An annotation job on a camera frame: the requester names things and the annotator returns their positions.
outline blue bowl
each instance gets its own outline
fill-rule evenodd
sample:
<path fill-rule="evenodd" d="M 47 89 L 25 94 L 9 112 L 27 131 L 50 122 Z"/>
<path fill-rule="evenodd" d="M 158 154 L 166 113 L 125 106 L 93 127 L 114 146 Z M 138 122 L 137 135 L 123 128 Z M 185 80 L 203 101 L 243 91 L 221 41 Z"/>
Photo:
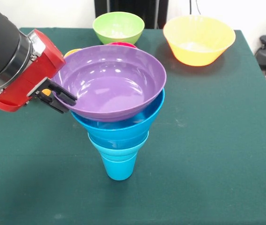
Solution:
<path fill-rule="evenodd" d="M 90 139 L 108 149 L 132 148 L 143 142 L 152 122 L 156 119 L 165 99 L 165 91 L 156 97 L 141 113 L 118 122 L 97 122 L 71 112 L 74 118 L 87 129 Z"/>
<path fill-rule="evenodd" d="M 125 180 L 132 175 L 138 151 L 146 142 L 147 137 L 148 133 L 140 144 L 132 148 L 116 150 L 99 146 L 89 136 L 91 143 L 101 155 L 106 173 L 113 180 Z"/>

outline red bowl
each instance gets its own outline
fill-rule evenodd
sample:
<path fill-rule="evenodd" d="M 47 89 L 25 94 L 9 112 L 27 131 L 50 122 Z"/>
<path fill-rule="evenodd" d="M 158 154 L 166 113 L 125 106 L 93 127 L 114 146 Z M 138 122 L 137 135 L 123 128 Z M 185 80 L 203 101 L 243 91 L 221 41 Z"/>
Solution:
<path fill-rule="evenodd" d="M 127 47 L 137 48 L 133 44 L 127 43 L 127 42 L 113 42 L 113 43 L 109 43 L 108 45 L 123 45 L 123 46 L 127 46 Z"/>

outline dark green cloth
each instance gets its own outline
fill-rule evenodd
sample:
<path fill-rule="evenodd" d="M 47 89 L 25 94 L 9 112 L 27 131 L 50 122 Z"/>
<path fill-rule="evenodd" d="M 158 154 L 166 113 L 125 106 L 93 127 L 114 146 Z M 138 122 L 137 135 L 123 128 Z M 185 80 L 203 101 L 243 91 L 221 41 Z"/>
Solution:
<path fill-rule="evenodd" d="M 100 44 L 89 29 L 40 30 L 63 53 Z M 70 113 L 0 111 L 0 225 L 266 225 L 266 82 L 242 33 L 206 67 L 178 62 L 161 30 L 137 46 L 168 77 L 132 176 L 108 178 Z"/>

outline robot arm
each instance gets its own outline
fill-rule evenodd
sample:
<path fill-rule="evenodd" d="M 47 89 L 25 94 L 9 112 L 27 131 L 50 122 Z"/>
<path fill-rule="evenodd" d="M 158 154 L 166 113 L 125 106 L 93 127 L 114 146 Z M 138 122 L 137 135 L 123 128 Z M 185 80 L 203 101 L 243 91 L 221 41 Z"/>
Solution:
<path fill-rule="evenodd" d="M 1 110 L 15 112 L 38 97 L 55 110 L 67 112 L 55 97 L 42 93 L 50 89 L 63 102 L 76 104 L 75 96 L 50 80 L 64 65 L 62 53 L 47 36 L 38 30 L 24 35 L 0 13 Z"/>

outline bowl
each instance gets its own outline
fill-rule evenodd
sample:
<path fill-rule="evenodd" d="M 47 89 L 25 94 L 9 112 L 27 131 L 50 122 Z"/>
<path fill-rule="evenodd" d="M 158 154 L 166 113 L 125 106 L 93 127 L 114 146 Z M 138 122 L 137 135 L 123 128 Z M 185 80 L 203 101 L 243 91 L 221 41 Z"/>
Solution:
<path fill-rule="evenodd" d="M 67 53 L 64 55 L 64 57 L 67 57 L 67 56 L 71 55 L 72 53 L 76 53 L 77 51 L 80 51 L 80 50 L 81 50 L 81 48 L 72 49 L 72 50 L 70 50 L 69 52 L 67 52 Z"/>
<path fill-rule="evenodd" d="M 111 42 L 134 44 L 144 30 L 144 21 L 132 13 L 111 12 L 97 17 L 93 21 L 93 29 L 103 44 Z"/>
<path fill-rule="evenodd" d="M 113 180 L 125 180 L 132 175 L 138 151 L 145 144 L 147 137 L 148 135 L 140 144 L 121 150 L 104 148 L 97 145 L 92 139 L 90 141 L 99 151 L 107 175 Z"/>
<path fill-rule="evenodd" d="M 202 15 L 171 19 L 164 26 L 163 33 L 175 57 L 191 66 L 211 64 L 236 38 L 229 26 Z"/>
<path fill-rule="evenodd" d="M 152 55 L 121 45 L 84 48 L 65 58 L 52 78 L 77 97 L 67 108 L 96 121 L 115 122 L 135 116 L 162 91 L 166 72 Z"/>
<path fill-rule="evenodd" d="M 108 149 L 127 149 L 140 144 L 147 137 L 151 124 L 164 103 L 164 90 L 141 113 L 119 122 L 96 122 L 74 112 L 73 117 L 88 131 L 90 139 Z"/>
<path fill-rule="evenodd" d="M 123 45 L 127 47 L 137 48 L 136 46 L 128 42 L 112 42 L 112 43 L 109 43 L 108 45 Z"/>

